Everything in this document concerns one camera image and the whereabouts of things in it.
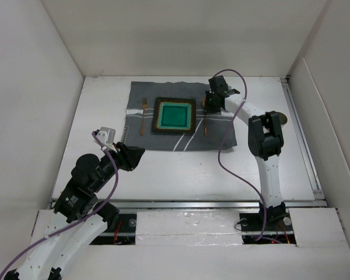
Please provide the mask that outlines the aluminium rail at table front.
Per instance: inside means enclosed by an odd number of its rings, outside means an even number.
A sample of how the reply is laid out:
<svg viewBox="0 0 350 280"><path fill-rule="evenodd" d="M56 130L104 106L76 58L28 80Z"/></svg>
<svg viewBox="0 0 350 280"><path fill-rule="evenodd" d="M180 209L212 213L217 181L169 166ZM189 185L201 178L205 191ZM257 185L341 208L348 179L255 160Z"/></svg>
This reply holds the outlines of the aluminium rail at table front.
<svg viewBox="0 0 350 280"><path fill-rule="evenodd" d="M202 209L202 208L258 208L258 201L150 201L111 199L117 208L136 209ZM326 208L324 199L311 201L285 201L288 208Z"/></svg>

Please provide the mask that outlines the grey striped cloth napkin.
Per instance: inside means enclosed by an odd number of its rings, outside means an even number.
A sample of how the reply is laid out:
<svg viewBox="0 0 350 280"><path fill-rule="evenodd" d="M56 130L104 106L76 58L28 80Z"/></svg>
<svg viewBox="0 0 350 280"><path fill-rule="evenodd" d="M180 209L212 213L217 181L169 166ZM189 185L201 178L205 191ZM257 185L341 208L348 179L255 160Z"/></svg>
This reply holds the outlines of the grey striped cloth napkin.
<svg viewBox="0 0 350 280"><path fill-rule="evenodd" d="M221 144L223 144L224 150L236 146L234 128L230 130L226 140L222 140L232 120L232 113L222 111L216 114L207 114L208 136L204 135L204 110L201 102L208 90L209 85L203 83L133 81L121 141L127 146L138 146L152 151L212 151L218 150ZM195 133L152 132L151 126L157 97L195 99L197 111ZM144 135L140 136L143 98L147 99L148 106L145 110Z"/></svg>

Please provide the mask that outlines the copper spoon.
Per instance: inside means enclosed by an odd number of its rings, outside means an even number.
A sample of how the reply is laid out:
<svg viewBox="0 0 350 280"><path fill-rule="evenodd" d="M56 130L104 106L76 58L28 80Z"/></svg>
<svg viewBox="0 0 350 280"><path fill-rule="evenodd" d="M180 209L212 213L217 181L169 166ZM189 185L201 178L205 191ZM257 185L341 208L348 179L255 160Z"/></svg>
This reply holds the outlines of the copper spoon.
<svg viewBox="0 0 350 280"><path fill-rule="evenodd" d="M206 97L202 99L202 108L204 109L204 135L208 136L208 128L207 128L207 111L206 111Z"/></svg>

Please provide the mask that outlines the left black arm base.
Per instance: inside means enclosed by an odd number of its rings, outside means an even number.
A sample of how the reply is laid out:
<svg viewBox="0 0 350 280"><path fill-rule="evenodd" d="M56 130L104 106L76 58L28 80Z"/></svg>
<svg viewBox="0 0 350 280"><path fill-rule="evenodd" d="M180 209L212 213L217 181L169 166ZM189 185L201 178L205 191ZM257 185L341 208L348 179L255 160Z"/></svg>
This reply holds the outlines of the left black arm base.
<svg viewBox="0 0 350 280"><path fill-rule="evenodd" d="M107 222L107 229L99 234L90 245L134 245L137 214L120 213L114 205L107 203L97 212Z"/></svg>

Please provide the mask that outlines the copper fork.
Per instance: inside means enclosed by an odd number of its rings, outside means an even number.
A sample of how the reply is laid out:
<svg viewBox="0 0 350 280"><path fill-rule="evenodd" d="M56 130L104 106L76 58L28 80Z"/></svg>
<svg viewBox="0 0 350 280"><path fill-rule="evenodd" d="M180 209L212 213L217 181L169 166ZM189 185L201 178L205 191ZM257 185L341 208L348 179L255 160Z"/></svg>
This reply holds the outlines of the copper fork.
<svg viewBox="0 0 350 280"><path fill-rule="evenodd" d="M142 121L141 121L141 130L140 130L140 136L144 135L145 130L145 110L147 109L147 99L143 98L142 100Z"/></svg>

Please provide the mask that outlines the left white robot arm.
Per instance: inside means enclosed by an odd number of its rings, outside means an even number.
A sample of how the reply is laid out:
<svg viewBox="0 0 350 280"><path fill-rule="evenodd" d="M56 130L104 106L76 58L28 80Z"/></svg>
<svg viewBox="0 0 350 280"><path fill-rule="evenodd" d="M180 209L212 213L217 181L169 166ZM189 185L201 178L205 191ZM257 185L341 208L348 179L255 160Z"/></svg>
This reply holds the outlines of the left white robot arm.
<svg viewBox="0 0 350 280"><path fill-rule="evenodd" d="M118 226L118 208L98 201L96 193L111 178L118 179L118 170L133 171L145 149L122 142L114 147L103 148L102 158L91 153L79 157L54 205L44 236L29 246L31 254L19 268L7 266L0 279L62 279L67 265L99 234Z"/></svg>

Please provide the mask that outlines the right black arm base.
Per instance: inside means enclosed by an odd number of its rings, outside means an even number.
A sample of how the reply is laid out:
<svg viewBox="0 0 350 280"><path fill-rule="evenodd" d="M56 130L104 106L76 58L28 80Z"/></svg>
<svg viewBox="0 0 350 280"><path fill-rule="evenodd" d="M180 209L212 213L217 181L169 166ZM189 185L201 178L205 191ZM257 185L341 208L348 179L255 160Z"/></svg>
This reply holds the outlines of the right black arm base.
<svg viewBox="0 0 350 280"><path fill-rule="evenodd" d="M241 233L243 244L296 244L290 213L284 202L267 209L260 204L257 213L240 213L234 229Z"/></svg>

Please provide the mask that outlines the green square ceramic plate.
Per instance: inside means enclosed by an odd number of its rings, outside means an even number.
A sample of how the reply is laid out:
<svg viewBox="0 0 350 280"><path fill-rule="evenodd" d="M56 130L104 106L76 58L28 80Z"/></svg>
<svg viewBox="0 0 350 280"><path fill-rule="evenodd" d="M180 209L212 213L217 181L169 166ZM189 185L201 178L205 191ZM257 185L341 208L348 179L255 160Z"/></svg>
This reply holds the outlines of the green square ceramic plate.
<svg viewBox="0 0 350 280"><path fill-rule="evenodd" d="M193 134L196 130L196 100L157 97L151 130L158 133Z"/></svg>

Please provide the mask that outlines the metal cup with cork base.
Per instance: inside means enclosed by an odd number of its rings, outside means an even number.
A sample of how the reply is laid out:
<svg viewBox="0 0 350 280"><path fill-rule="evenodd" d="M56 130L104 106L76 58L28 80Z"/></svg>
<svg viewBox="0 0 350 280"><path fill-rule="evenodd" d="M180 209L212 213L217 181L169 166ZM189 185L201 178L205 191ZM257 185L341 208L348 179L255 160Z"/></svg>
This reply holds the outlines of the metal cup with cork base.
<svg viewBox="0 0 350 280"><path fill-rule="evenodd" d="M282 112L279 112L278 115L279 115L280 125L281 127L284 127L288 123L288 118Z"/></svg>

